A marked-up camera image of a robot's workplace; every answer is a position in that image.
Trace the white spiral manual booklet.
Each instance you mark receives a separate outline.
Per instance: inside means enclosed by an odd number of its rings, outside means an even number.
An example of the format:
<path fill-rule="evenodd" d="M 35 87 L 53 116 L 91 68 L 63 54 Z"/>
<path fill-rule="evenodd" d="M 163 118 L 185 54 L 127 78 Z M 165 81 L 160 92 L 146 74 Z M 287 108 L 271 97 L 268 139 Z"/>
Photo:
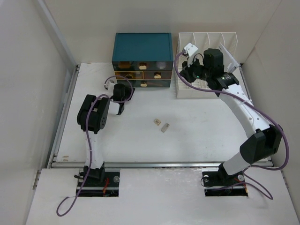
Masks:
<path fill-rule="evenodd" d="M 223 46 L 222 43 L 219 44 L 218 48 L 223 54 L 224 71 L 227 73 L 233 73 L 239 67 L 239 63 Z"/>

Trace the teal drawer organizer box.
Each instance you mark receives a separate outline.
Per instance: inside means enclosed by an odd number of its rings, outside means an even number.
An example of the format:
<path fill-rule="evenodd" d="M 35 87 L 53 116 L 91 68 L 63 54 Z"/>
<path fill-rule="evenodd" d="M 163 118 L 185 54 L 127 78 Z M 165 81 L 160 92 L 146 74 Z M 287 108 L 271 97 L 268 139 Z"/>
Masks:
<path fill-rule="evenodd" d="M 169 64 L 159 70 L 157 61 Z M 171 33 L 116 33 L 112 67 L 117 83 L 134 88 L 169 88 L 173 72 Z"/>

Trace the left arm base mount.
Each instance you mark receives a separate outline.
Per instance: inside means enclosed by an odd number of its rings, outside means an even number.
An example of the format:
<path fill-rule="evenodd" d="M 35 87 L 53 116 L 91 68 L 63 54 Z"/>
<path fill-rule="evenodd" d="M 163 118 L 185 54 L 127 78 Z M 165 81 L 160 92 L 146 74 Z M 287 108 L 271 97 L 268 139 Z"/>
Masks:
<path fill-rule="evenodd" d="M 76 194 L 79 197 L 118 197 L 120 184 L 120 171 L 106 171 L 104 166 L 100 169 L 91 169 L 87 175 L 88 166 L 80 170 L 77 179 Z"/>

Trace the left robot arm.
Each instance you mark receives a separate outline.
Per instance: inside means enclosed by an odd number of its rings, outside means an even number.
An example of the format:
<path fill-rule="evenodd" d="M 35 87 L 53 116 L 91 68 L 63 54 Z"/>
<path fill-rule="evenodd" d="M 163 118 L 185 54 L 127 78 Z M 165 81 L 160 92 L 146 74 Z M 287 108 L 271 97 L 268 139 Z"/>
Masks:
<path fill-rule="evenodd" d="M 130 101 L 135 88 L 124 84 L 111 83 L 113 95 L 86 95 L 77 115 L 77 124 L 85 133 L 86 161 L 83 179 L 94 186 L 100 186 L 105 180 L 105 161 L 102 153 L 101 131 L 105 128 L 108 115 L 121 115 L 125 103 Z"/>

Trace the silver staple box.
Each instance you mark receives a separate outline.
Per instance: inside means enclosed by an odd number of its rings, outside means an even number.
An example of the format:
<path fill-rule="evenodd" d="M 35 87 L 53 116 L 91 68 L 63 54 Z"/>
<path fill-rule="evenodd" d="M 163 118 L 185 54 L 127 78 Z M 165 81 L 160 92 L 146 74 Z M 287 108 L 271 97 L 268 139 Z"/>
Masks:
<path fill-rule="evenodd" d="M 165 123 L 165 124 L 163 125 L 163 127 L 161 128 L 161 131 L 164 133 L 164 132 L 169 128 L 169 126 L 170 126 L 170 124 Z"/>

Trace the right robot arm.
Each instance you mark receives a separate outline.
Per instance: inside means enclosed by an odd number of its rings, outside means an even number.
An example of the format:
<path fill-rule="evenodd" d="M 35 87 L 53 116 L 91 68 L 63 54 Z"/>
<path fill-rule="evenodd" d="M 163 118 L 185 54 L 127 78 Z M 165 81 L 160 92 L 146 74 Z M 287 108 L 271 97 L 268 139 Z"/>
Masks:
<path fill-rule="evenodd" d="M 246 133 L 247 140 L 239 152 L 210 175 L 212 181 L 227 185 L 242 170 L 277 153 L 283 137 L 280 126 L 253 106 L 233 73 L 225 72 L 224 56 L 219 49 L 205 50 L 202 62 L 196 58 L 195 45 L 186 46 L 180 54 L 187 60 L 177 72 L 178 77 L 188 86 L 197 79 L 206 81 L 206 92 L 215 93 L 231 109 Z"/>

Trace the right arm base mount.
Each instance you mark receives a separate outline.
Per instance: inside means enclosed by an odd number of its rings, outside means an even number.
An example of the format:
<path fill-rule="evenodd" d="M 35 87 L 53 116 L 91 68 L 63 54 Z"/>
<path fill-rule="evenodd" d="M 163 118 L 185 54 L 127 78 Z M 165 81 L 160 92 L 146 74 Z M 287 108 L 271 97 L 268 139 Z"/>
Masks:
<path fill-rule="evenodd" d="M 243 172 L 228 175 L 223 168 L 204 168 L 201 185 L 206 197 L 248 196 Z"/>

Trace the small yellow eraser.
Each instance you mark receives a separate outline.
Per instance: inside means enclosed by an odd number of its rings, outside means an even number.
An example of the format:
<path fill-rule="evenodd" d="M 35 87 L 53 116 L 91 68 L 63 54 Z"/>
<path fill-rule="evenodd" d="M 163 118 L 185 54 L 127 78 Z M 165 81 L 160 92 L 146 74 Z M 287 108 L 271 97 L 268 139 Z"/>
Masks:
<path fill-rule="evenodd" d="M 161 124 L 161 121 L 159 119 L 155 119 L 154 123 L 159 126 Z"/>

